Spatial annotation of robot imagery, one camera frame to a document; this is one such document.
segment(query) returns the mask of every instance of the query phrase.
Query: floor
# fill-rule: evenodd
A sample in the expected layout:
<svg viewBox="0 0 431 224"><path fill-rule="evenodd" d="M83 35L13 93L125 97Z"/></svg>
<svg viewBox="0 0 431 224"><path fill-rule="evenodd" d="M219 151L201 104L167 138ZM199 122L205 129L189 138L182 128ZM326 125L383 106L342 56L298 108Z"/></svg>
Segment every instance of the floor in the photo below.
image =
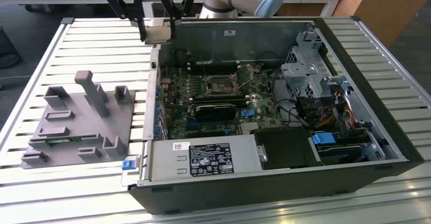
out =
<svg viewBox="0 0 431 224"><path fill-rule="evenodd" d="M114 17L106 8L86 5L74 6L63 13L31 13L19 5L0 5L0 26L9 34L22 61L0 70L0 128L3 127L15 103L30 78L5 79L13 76L31 76L49 47L61 21L65 17ZM399 36L390 51L411 72L429 93L431 93L431 0L418 13Z"/></svg>

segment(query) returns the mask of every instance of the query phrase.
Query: yellow wire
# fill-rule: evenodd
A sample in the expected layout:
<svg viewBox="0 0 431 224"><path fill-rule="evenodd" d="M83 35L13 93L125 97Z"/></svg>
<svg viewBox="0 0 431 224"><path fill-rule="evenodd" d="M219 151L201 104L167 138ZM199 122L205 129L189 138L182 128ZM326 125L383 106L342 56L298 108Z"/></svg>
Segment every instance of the yellow wire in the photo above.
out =
<svg viewBox="0 0 431 224"><path fill-rule="evenodd" d="M334 120L334 115L323 122L323 123L321 123L321 125L317 127L317 128L319 128L319 127L322 127L323 125L326 125L326 124L329 124L333 120Z"/></svg>

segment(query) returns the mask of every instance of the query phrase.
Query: warning label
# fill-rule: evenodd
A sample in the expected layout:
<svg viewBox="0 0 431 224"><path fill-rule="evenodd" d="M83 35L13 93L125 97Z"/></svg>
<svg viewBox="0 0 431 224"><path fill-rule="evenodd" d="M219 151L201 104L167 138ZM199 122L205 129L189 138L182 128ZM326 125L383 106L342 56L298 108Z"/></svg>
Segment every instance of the warning label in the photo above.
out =
<svg viewBox="0 0 431 224"><path fill-rule="evenodd" d="M234 173L229 143L190 146L189 153L190 173L194 177Z"/></svg>

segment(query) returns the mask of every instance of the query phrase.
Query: blue tab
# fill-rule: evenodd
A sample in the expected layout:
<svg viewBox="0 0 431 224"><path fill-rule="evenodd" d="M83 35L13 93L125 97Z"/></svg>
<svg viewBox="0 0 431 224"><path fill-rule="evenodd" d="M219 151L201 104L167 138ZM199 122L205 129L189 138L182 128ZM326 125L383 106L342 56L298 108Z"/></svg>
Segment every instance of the blue tab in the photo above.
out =
<svg viewBox="0 0 431 224"><path fill-rule="evenodd" d="M330 132L318 132L315 135L313 135L311 139L313 139L315 145L335 143L333 133L330 133Z"/></svg>
<svg viewBox="0 0 431 224"><path fill-rule="evenodd" d="M250 109L250 110L242 110L242 117L251 117L255 115L255 110Z"/></svg>
<svg viewBox="0 0 431 224"><path fill-rule="evenodd" d="M123 170L137 169L137 160L125 160L122 165Z"/></svg>

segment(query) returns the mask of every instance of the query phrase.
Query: silver metal panel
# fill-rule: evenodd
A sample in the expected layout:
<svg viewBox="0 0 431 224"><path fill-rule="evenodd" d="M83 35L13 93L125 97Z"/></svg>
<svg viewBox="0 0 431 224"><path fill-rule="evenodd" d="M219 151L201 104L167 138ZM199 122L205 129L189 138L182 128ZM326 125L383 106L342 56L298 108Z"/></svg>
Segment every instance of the silver metal panel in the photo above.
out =
<svg viewBox="0 0 431 224"><path fill-rule="evenodd" d="M185 140L158 141L153 145L153 182L175 181L179 179L187 179L190 182L202 180L202 178L193 177L191 173L178 174L178 169L185 169L186 171L190 169L189 149L174 150L174 144L178 142L185 142ZM235 144L230 144L235 171L230 176L263 171L255 147L257 143L254 135L209 137L205 139L195 138L187 139L187 142L190 146L235 142ZM225 178L225 175L214 175L214 177L219 177L222 179Z"/></svg>
<svg viewBox="0 0 431 224"><path fill-rule="evenodd" d="M253 206L239 206L218 210L206 210L193 213L153 216L150 215L134 198L126 193L126 187L121 184L121 162L102 164L85 164L49 169L23 170L15 166L19 164L30 135L37 129L33 120L43 113L45 106L39 94L46 91L47 86L41 84L46 80L43 73L54 65L77 67L78 65L101 65L105 68L109 64L142 63L150 61L150 54L146 47L138 52L123 51L127 55L69 55L58 57L58 44L65 41L81 41L87 38L86 34L137 33L138 29L122 24L113 26L111 19L79 19L78 22L98 22L87 24L93 27L61 27L53 44L47 50L42 63L38 66L30 85L26 88L23 97L14 109L6 127L0 133L5 147L0 152L0 216L2 223L424 223L431 218L431 120L414 119L403 107L429 106L421 94L422 89L415 81L410 80L405 71L395 69L398 62L385 55L387 61L382 60L385 48L377 44L374 36L365 28L349 18L331 18L327 20L337 36L367 36L375 44L375 48L349 49L349 54L358 64L373 64L386 62L394 66L393 71L365 72L366 78L373 86L379 89L379 95L385 97L383 102L390 110L401 111L401 117L409 121L401 122L409 138L418 147L428 162L403 173L399 176L378 180L353 194L330 197L307 198L277 203L265 203ZM125 74L115 74L115 80L122 81L133 89L138 90L135 103L134 122L131 131L130 154L139 154L142 150L142 126L146 112L146 88L147 81L141 78L131 82ZM102 78L103 88L113 87L113 78ZM385 81L393 81L399 87L406 84L411 88L394 89ZM71 88L73 84L62 84L70 91L79 92L79 88Z"/></svg>

